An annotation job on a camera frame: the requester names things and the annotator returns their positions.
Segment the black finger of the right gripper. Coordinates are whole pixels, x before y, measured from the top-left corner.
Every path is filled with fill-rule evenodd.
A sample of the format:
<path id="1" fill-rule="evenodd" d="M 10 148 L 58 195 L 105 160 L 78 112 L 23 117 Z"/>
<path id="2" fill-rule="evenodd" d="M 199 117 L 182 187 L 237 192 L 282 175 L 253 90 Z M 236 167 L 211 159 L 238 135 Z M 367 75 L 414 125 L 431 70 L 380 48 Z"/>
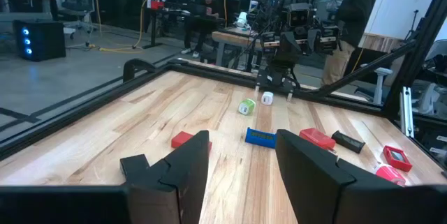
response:
<path id="1" fill-rule="evenodd" d="M 275 60 L 296 64 L 300 55 L 301 48 L 296 43 L 294 33 L 291 31 L 283 32 L 280 36 L 279 48 L 275 55 Z"/>
<path id="2" fill-rule="evenodd" d="M 321 52 L 320 29 L 310 29 L 307 32 L 307 44 L 310 52 Z"/>

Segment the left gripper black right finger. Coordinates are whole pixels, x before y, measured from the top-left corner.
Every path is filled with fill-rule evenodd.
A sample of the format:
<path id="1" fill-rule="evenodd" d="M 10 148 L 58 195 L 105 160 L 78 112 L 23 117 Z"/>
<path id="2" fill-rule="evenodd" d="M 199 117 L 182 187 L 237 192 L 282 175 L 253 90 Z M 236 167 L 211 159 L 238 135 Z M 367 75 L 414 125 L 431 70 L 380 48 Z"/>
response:
<path id="1" fill-rule="evenodd" d="M 399 186 L 294 133 L 277 131 L 276 156 L 299 224 L 400 224 Z"/>

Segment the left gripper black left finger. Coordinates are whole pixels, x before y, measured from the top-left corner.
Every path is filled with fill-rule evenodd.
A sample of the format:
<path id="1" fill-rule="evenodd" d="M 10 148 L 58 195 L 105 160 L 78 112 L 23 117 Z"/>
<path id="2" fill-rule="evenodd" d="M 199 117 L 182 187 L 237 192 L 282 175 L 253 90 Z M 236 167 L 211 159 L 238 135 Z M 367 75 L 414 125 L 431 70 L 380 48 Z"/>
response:
<path id="1" fill-rule="evenodd" d="M 209 146 L 209 132 L 201 130 L 153 165 L 143 154 L 120 159 L 131 223 L 198 224 Z"/>

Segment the red plastic case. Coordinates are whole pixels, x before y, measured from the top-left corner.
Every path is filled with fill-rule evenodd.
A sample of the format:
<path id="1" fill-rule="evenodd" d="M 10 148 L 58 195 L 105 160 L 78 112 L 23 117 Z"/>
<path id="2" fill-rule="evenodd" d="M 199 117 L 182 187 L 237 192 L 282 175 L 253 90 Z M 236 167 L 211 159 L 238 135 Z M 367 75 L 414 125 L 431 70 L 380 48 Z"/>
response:
<path id="1" fill-rule="evenodd" d="M 300 131 L 299 136 L 302 139 L 307 140 L 308 142 L 311 142 L 315 144 L 316 146 L 319 146 L 322 149 L 331 150 L 333 151 L 336 145 L 336 142 L 331 137 L 328 137 L 321 131 L 319 131 L 316 128 L 308 128 Z"/>

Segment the small red block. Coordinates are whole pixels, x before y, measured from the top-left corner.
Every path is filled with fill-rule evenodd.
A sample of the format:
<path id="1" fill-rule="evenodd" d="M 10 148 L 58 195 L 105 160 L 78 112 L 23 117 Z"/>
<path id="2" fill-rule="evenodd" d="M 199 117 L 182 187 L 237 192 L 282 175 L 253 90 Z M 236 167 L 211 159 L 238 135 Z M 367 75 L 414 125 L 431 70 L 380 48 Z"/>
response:
<path id="1" fill-rule="evenodd" d="M 212 142 L 207 130 L 199 131 L 195 135 L 181 131 L 171 140 L 171 147 L 174 149 L 207 150 L 210 152 Z"/>

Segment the black digital timer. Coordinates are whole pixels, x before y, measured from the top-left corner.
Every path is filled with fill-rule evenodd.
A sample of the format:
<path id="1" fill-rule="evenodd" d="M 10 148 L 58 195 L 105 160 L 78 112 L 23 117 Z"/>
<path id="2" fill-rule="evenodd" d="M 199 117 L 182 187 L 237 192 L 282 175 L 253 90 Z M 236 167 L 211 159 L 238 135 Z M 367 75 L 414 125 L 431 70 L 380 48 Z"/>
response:
<path id="1" fill-rule="evenodd" d="M 348 135 L 341 133 L 339 130 L 332 134 L 331 137 L 337 144 L 359 154 L 365 143 L 360 142 Z"/>

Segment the blue rectangular device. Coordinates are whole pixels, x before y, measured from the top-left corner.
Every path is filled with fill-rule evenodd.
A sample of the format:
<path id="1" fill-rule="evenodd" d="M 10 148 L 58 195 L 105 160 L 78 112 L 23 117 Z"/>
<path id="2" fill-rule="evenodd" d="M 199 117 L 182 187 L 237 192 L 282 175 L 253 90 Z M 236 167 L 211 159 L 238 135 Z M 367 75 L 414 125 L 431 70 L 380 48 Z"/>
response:
<path id="1" fill-rule="evenodd" d="M 262 147 L 274 149 L 276 147 L 276 135 L 272 133 L 266 133 L 256 129 L 247 129 L 245 142 L 249 144 L 255 144 Z"/>

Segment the green white USB charger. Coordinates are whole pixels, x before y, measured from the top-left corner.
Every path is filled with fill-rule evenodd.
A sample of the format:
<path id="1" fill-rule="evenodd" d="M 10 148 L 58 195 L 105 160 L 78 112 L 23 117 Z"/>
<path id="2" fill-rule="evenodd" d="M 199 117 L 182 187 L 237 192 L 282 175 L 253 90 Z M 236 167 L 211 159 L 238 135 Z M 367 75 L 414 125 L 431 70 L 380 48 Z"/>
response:
<path id="1" fill-rule="evenodd" d="M 254 111 L 256 107 L 256 102 L 250 98 L 244 99 L 238 107 L 238 112 L 243 115 L 249 115 Z"/>

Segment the pink white USB charger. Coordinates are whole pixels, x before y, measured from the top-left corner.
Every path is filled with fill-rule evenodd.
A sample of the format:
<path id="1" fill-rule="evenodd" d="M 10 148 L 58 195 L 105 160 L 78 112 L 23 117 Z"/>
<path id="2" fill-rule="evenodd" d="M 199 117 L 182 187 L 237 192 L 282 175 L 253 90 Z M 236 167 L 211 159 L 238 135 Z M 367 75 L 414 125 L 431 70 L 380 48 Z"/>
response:
<path id="1" fill-rule="evenodd" d="M 399 186 L 406 186 L 406 179 L 393 167 L 387 164 L 378 164 L 374 174 Z"/>

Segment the red digital timer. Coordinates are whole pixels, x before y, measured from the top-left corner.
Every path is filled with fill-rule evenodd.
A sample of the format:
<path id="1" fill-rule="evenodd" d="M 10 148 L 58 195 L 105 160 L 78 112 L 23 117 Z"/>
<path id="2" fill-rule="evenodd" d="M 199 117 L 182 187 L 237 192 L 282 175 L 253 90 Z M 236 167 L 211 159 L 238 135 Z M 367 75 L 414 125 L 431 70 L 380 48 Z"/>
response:
<path id="1" fill-rule="evenodd" d="M 383 148 L 383 155 L 387 163 L 398 170 L 409 172 L 413 167 L 401 149 L 386 145 Z"/>

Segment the grey white office chair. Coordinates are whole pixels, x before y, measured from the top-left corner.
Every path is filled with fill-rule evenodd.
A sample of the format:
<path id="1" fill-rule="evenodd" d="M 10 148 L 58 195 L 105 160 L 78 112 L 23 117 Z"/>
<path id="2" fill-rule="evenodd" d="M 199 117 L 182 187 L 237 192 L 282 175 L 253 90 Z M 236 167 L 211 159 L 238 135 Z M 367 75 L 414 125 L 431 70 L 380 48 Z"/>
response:
<path id="1" fill-rule="evenodd" d="M 373 104 L 381 105 L 383 100 L 383 81 L 387 75 L 393 74 L 393 71 L 389 68 L 377 68 L 375 71 L 377 79 L 374 90 L 358 87 L 355 90 L 355 94 L 362 95 L 366 99 L 373 102 Z"/>

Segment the standing person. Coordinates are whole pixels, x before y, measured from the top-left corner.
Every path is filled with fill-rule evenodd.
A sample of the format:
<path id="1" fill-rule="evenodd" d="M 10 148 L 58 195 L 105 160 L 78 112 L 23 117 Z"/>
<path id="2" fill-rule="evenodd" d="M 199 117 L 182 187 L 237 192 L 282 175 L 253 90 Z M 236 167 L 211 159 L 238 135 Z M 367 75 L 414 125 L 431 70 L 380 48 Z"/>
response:
<path id="1" fill-rule="evenodd" d="M 330 85 L 343 78 L 352 53 L 357 48 L 369 21 L 376 0 L 343 0 L 335 20 L 343 22 L 339 46 L 326 57 L 321 85 Z"/>

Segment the white desk device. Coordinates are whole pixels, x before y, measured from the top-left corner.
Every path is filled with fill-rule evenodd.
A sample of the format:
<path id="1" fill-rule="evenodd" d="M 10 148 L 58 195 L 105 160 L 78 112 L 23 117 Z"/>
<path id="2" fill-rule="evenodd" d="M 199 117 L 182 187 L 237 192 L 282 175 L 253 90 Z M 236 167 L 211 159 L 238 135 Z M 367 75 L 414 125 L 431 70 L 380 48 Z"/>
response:
<path id="1" fill-rule="evenodd" d="M 241 12 L 235 20 L 234 25 L 240 29 L 250 29 L 251 27 L 248 23 L 248 13 Z"/>

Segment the wooden table grey legs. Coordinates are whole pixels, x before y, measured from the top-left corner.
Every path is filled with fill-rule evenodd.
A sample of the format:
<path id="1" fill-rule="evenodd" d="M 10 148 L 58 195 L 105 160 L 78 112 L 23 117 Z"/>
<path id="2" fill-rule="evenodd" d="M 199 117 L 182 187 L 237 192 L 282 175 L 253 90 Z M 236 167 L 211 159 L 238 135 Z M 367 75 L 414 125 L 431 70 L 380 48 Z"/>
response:
<path id="1" fill-rule="evenodd" d="M 214 31 L 212 33 L 212 39 L 219 44 L 217 49 L 216 65 L 227 66 L 230 59 L 227 61 L 224 60 L 225 46 L 232 45 L 236 47 L 243 47 L 248 51 L 249 56 L 247 59 L 247 66 L 245 67 L 247 72 L 251 72 L 253 66 L 259 67 L 261 65 L 260 57 L 257 58 L 256 63 L 253 64 L 254 51 L 261 52 L 267 48 L 279 47 L 279 41 L 276 40 L 262 43 L 260 39 L 256 39 L 256 41 L 253 42 L 255 38 L 256 32 L 242 31 L 238 28 L 220 29 L 218 31 Z"/>

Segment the seated person at black desk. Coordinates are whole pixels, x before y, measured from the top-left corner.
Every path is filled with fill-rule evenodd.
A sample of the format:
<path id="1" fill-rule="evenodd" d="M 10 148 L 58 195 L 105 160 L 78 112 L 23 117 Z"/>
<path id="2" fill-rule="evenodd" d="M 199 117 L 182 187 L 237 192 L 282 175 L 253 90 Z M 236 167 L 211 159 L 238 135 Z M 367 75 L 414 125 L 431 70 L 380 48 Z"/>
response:
<path id="1" fill-rule="evenodd" d="M 217 22 L 222 14 L 222 8 L 214 0 L 202 0 L 193 5 L 191 17 L 184 18 L 184 49 L 182 54 L 192 53 L 193 58 L 198 58 L 202 52 L 207 35 L 217 29 Z M 198 42 L 194 49 L 191 47 L 193 32 L 198 32 Z"/>

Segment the black desk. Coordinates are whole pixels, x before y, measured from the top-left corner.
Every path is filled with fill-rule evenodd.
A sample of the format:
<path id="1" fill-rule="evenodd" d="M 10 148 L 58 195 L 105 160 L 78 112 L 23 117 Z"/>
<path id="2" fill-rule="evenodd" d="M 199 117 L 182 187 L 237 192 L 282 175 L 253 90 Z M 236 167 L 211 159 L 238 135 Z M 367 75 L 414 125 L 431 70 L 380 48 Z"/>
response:
<path id="1" fill-rule="evenodd" d="M 146 50 L 152 47 L 157 47 L 162 45 L 162 43 L 156 42 L 156 21 L 157 15 L 174 15 L 180 17 L 193 18 L 197 20 L 207 20 L 215 24 L 224 24 L 225 19 L 212 17 L 210 15 L 192 15 L 191 13 L 186 13 L 185 10 L 166 10 L 166 9 L 149 9 L 150 15 L 150 42 L 147 45 L 143 45 L 142 49 Z"/>

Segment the black computer tower blue lights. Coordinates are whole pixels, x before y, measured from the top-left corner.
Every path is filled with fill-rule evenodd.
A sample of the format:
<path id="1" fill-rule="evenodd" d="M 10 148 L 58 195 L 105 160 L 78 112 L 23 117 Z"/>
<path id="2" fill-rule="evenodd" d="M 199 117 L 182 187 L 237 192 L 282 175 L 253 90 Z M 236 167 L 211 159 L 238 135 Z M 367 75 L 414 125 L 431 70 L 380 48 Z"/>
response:
<path id="1" fill-rule="evenodd" d="M 46 61 L 66 56 L 64 26 L 49 20 L 14 20 L 16 52 L 28 61 Z"/>

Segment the silver aluminium bracket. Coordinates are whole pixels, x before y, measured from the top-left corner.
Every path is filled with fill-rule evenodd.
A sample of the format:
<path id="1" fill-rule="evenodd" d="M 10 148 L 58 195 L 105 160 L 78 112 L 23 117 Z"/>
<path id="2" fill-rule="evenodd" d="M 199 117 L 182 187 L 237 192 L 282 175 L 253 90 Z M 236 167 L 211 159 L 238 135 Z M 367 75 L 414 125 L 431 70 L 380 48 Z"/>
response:
<path id="1" fill-rule="evenodd" d="M 400 117 L 401 131 L 407 137 L 414 137 L 411 89 L 409 87 L 402 87 L 400 93 Z"/>

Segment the black aluminium table frame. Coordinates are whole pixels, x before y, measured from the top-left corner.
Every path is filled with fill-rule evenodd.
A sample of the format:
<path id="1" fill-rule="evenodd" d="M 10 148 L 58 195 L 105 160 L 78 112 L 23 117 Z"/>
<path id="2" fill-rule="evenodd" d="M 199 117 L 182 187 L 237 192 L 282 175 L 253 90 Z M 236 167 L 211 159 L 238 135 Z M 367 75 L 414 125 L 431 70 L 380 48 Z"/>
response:
<path id="1" fill-rule="evenodd" d="M 135 75 L 134 79 L 128 82 L 122 82 L 117 87 L 104 91 L 81 104 L 60 112 L 49 119 L 38 122 L 34 126 L 18 134 L 1 140 L 0 161 L 5 160 L 58 130 L 67 127 L 75 121 L 117 100 L 119 97 L 140 88 L 169 70 L 198 77 L 206 77 L 229 84 L 236 84 L 241 87 L 273 91 L 281 95 L 289 95 L 293 98 L 393 119 L 396 115 L 395 104 L 397 102 L 398 90 L 407 84 L 411 84 L 415 80 L 416 74 L 422 66 L 425 56 L 429 52 L 432 42 L 446 17 L 447 0 L 432 0 L 425 19 L 420 23 L 419 33 L 413 40 L 410 40 L 407 44 L 392 51 L 390 54 L 386 54 L 374 60 L 364 68 L 347 75 L 330 86 L 313 90 L 297 89 L 292 95 L 285 91 L 281 91 L 276 87 L 260 87 L 258 86 L 257 79 L 248 73 L 237 74 L 225 71 L 224 69 L 218 69 L 215 66 L 207 67 L 198 62 L 189 64 L 185 60 L 170 60 L 168 63 L 158 67 L 155 73 L 146 75 L 138 73 Z M 387 64 L 399 57 L 405 57 L 406 59 L 404 60 L 402 69 L 398 73 L 397 82 L 392 86 L 391 93 L 383 107 L 333 94 L 334 91 L 342 88 L 344 85 L 364 77 L 375 68 Z"/>

